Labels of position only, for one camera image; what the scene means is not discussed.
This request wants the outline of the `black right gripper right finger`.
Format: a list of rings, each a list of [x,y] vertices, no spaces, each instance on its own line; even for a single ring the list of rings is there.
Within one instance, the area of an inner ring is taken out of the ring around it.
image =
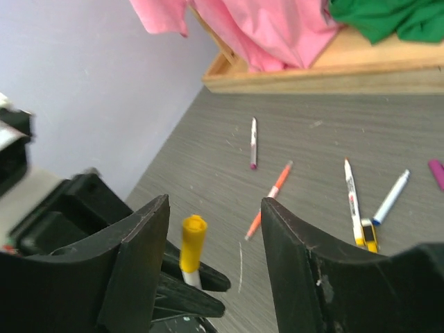
[[[348,244],[262,200],[280,332],[442,332],[443,245],[392,256]]]

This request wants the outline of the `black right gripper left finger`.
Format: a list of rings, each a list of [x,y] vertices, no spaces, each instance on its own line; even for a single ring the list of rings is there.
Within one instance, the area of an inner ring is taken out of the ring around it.
[[[161,195],[50,255],[1,254],[2,332],[147,332],[169,227]]]

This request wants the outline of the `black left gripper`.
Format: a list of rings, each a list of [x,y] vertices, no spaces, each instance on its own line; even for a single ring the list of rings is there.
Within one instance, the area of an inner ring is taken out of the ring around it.
[[[88,237],[132,214],[89,168],[63,180],[8,235],[18,253],[47,255]]]

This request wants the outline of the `yellow pen cap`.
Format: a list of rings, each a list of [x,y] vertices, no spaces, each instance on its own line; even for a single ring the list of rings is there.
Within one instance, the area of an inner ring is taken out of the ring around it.
[[[200,267],[207,232],[207,223],[199,215],[191,215],[182,222],[182,244],[180,268],[185,273],[193,273]]]

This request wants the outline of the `yellow black eraser cap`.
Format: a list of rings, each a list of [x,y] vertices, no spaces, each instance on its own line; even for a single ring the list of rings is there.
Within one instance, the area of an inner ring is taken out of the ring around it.
[[[374,225],[370,219],[362,219],[362,235],[367,250],[372,253],[378,253],[378,243]]]

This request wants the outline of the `white pen yellow end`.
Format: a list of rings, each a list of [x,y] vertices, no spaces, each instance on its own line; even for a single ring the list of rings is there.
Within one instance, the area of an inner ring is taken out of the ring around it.
[[[197,288],[199,290],[202,289],[201,280],[200,280],[200,273],[198,270],[188,273],[186,271],[182,271],[182,278],[186,284],[189,286],[192,286],[194,288]]]

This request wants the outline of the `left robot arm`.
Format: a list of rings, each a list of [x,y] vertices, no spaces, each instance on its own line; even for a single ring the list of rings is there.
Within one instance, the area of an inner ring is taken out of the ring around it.
[[[134,211],[97,173],[31,171],[1,196],[1,329],[147,332],[176,317],[222,317],[212,293],[230,280],[202,265],[202,289],[184,282],[169,217],[166,195]]]

